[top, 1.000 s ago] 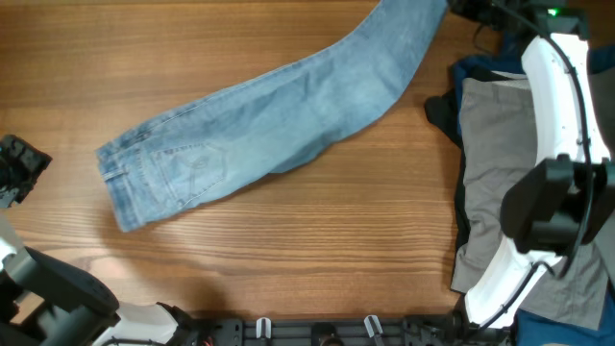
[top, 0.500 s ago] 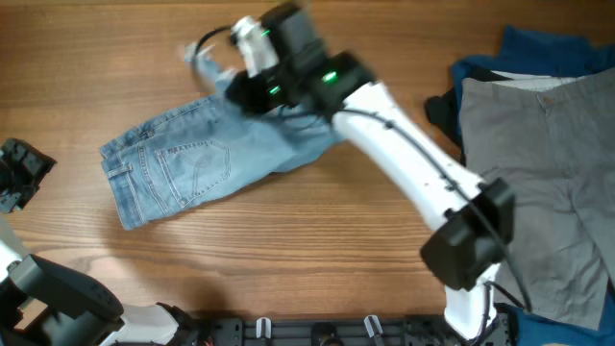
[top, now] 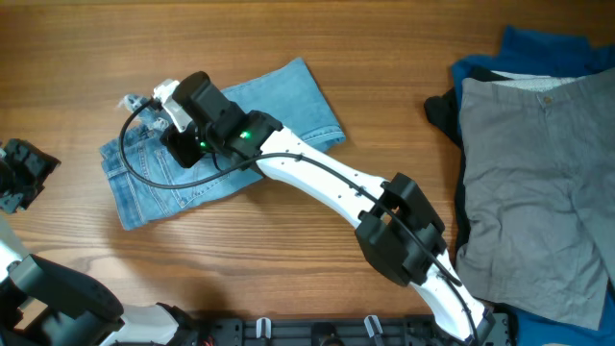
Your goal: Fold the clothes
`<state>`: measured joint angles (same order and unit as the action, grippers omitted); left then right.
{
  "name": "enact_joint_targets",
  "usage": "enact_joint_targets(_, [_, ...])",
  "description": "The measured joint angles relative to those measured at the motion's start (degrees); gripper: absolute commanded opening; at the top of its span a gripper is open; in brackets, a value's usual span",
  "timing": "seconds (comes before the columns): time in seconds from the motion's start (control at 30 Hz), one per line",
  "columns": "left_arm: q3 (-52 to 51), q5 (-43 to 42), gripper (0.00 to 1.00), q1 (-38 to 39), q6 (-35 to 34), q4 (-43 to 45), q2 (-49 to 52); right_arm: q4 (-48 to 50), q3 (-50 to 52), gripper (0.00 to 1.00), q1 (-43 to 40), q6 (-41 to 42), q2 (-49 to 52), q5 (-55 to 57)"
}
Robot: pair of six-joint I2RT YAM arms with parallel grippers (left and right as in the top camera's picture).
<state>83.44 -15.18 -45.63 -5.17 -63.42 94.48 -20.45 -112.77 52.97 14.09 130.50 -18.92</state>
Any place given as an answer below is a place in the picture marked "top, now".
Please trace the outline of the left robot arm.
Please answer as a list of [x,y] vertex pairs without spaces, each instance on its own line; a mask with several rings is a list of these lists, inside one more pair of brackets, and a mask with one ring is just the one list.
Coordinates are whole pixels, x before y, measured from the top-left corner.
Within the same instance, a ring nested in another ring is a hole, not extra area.
[[182,310],[123,305],[88,275],[31,253],[1,223],[1,342],[4,345],[200,345]]

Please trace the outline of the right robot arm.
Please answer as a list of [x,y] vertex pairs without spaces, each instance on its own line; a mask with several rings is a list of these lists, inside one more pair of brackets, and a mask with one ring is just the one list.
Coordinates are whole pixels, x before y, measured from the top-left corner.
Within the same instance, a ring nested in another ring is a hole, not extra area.
[[162,141],[180,166],[214,154],[302,190],[354,227],[369,264],[392,283],[413,287],[445,334],[480,345],[491,332],[490,310],[460,281],[444,224],[408,176],[398,173],[387,181],[336,161],[273,116],[244,111],[203,71],[163,81],[153,98],[172,120]]

